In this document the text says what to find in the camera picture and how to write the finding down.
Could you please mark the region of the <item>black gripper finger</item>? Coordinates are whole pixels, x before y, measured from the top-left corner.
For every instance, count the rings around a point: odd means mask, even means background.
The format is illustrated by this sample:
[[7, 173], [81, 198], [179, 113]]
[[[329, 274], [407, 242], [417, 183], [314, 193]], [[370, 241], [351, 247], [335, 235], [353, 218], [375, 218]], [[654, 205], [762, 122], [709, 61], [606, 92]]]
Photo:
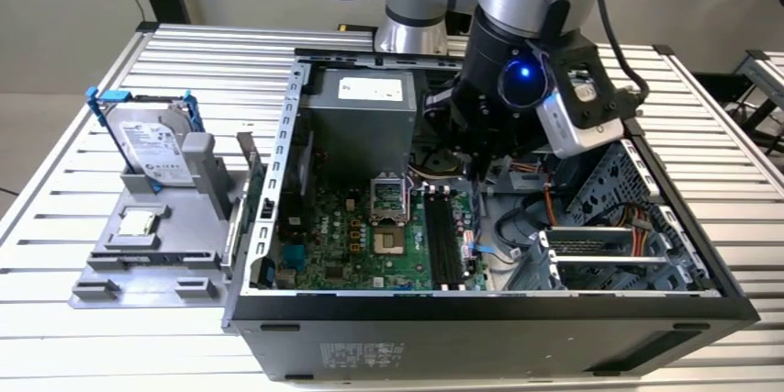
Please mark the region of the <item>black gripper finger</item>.
[[422, 116], [439, 145], [467, 163], [465, 166], [467, 180], [479, 183], [485, 177], [481, 138], [475, 127], [467, 125], [459, 113], [455, 92], [457, 88], [449, 87], [438, 93], [426, 95], [422, 101]]
[[521, 153], [513, 151], [510, 154], [491, 159], [485, 174], [485, 184], [498, 184], [510, 174], [538, 175], [542, 172], [542, 160], [533, 152]]

